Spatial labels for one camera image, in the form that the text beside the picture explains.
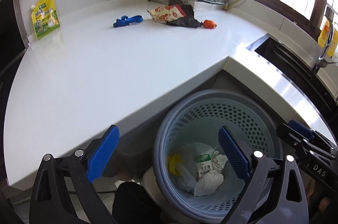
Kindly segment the printed white paper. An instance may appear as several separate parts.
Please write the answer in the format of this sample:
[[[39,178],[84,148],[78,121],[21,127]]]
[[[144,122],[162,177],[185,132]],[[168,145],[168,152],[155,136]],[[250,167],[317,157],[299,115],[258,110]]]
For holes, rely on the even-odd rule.
[[[218,151],[215,151],[211,159],[213,170],[221,173],[227,161],[227,156],[225,156],[224,154],[220,154]]]

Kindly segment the green white carton box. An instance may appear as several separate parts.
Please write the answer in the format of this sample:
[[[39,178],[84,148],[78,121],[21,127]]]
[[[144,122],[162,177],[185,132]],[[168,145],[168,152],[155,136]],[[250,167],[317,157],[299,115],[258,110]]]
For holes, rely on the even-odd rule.
[[[202,178],[213,168],[213,163],[210,154],[202,154],[196,157],[196,170],[198,178]]]

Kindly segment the white tissue paper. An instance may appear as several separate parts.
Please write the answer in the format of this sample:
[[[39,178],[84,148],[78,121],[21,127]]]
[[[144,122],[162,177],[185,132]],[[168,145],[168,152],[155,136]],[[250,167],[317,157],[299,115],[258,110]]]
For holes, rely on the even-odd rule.
[[[213,194],[223,182],[224,176],[221,173],[210,170],[196,182],[194,196],[202,197]]]

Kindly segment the clear plastic bag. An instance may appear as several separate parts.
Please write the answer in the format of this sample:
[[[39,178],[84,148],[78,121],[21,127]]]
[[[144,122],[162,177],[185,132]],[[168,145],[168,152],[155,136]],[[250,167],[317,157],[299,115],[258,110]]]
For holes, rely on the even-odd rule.
[[[179,173],[176,185],[181,190],[193,194],[199,179],[197,170],[198,155],[195,144],[189,143],[178,148],[174,159],[175,170]]]

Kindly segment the orange red plastic piece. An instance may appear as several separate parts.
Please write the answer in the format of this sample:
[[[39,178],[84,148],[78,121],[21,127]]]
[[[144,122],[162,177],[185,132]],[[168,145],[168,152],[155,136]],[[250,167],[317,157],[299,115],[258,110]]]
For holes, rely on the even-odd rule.
[[[206,29],[215,29],[217,27],[217,24],[214,21],[205,20],[203,22],[203,27]]]

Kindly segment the blue plastic clip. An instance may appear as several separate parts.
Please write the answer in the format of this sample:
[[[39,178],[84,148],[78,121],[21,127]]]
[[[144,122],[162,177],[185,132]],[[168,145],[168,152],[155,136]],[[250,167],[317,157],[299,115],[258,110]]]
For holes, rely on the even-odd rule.
[[[141,15],[136,15],[133,17],[122,16],[120,19],[117,19],[113,23],[114,28],[126,27],[131,24],[139,24],[143,22],[143,17]]]

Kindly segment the dark grey cloth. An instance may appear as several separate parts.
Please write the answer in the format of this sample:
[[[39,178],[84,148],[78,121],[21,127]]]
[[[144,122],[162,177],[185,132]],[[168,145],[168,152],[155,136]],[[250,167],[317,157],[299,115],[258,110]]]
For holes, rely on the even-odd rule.
[[[185,4],[182,0],[169,0],[168,6],[182,10],[183,16],[176,20],[166,22],[167,25],[186,28],[202,27],[202,23],[195,19],[194,9],[190,4]]]

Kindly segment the red white snack wrapper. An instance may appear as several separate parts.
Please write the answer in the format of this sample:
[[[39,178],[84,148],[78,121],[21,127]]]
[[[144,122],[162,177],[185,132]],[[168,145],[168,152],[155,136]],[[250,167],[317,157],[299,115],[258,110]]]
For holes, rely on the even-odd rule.
[[[147,12],[153,21],[162,24],[186,17],[186,13],[179,5],[157,7]]]

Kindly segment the black kitchen sink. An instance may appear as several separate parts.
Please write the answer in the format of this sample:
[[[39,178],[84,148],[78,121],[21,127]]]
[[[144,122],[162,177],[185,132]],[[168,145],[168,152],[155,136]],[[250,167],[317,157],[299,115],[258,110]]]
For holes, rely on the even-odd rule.
[[[318,76],[291,50],[268,33],[247,47],[273,64],[314,104],[330,125],[337,122],[337,103]]]

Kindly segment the grey perforated trash basket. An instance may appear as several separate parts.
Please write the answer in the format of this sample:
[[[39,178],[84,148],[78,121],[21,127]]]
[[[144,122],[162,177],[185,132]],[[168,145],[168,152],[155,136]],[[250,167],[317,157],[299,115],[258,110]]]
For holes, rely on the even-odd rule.
[[[238,179],[218,140],[219,129],[270,158],[282,157],[281,142],[269,115],[254,101],[232,91],[204,90],[177,104],[164,118],[154,147],[154,174],[166,200],[184,216],[220,223],[245,183]],[[196,182],[208,171],[223,182],[209,195],[194,195]]]

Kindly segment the chrome sink faucet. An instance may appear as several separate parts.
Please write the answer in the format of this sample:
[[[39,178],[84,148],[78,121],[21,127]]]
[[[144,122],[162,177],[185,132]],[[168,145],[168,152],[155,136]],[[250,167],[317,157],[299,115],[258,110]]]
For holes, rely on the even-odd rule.
[[[322,41],[323,47],[318,58],[315,60],[312,66],[312,72],[316,75],[321,68],[325,68],[330,64],[337,64],[337,62],[327,61],[325,57],[330,50],[334,41],[335,27],[333,24],[334,10],[330,6],[325,7],[324,16],[326,18],[325,24],[319,36],[319,40]]]

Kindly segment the yellow green refill pouch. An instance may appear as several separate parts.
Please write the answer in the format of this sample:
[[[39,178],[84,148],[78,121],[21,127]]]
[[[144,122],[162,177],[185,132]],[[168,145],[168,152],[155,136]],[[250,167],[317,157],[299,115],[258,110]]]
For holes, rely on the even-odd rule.
[[[31,20],[37,40],[60,27],[55,0],[39,0],[31,9]]]

